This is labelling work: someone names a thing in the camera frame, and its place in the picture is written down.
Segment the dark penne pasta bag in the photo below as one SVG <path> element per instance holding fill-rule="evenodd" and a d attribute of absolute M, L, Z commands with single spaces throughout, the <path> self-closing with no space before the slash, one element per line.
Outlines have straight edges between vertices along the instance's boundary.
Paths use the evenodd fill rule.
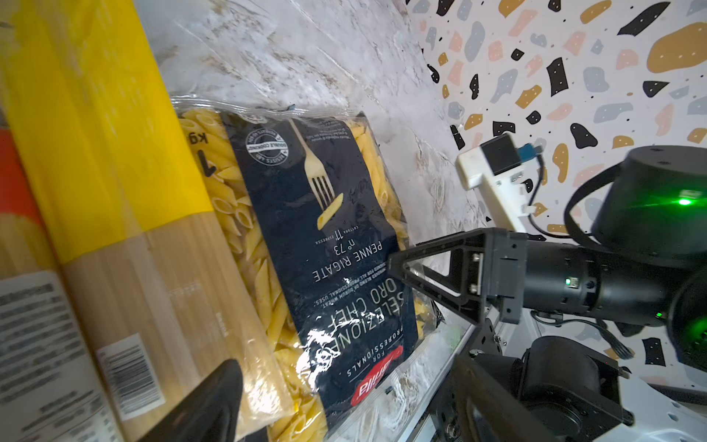
<path fill-rule="evenodd" d="M 296 406 L 268 438 L 322 441 L 443 319 L 388 272 L 410 241 L 372 126 L 353 110 L 173 106 Z"/>

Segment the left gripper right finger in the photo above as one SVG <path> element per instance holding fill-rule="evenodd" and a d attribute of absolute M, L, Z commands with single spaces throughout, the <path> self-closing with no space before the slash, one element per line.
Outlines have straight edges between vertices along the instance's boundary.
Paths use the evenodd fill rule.
<path fill-rule="evenodd" d="M 554 441 L 554 435 L 476 360 L 456 357 L 452 393 L 465 441 Z"/>

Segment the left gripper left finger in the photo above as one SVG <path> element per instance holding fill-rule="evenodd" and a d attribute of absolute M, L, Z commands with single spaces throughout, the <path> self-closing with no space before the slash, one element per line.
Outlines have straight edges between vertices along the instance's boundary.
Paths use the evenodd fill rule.
<path fill-rule="evenodd" d="M 242 395 L 240 364 L 228 359 L 139 441 L 235 441 Z"/>

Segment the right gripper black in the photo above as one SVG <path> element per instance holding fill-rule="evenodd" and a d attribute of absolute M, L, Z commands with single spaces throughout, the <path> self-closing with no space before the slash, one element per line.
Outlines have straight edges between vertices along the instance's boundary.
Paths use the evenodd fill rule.
<path fill-rule="evenodd" d="M 488 300 L 513 324 L 529 309 L 663 326 L 671 296 L 666 268 L 499 228 L 390 254 L 388 273 L 473 325 L 485 319 Z"/>

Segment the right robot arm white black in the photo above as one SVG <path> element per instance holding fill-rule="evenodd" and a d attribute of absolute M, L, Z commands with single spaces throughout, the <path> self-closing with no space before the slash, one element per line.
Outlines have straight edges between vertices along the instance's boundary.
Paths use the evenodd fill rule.
<path fill-rule="evenodd" d="M 397 252 L 390 273 L 473 324 L 493 306 L 551 326 L 567 316 L 622 331 L 663 327 L 679 362 L 706 368 L 706 152 L 684 145 L 633 149 L 583 183 L 575 206 L 608 195 L 589 232 L 563 215 L 567 244 L 503 228 L 460 232 Z M 561 337 L 522 357 L 471 350 L 443 394 L 447 423 L 465 441 L 703 441 L 706 419 L 622 368 Z"/>

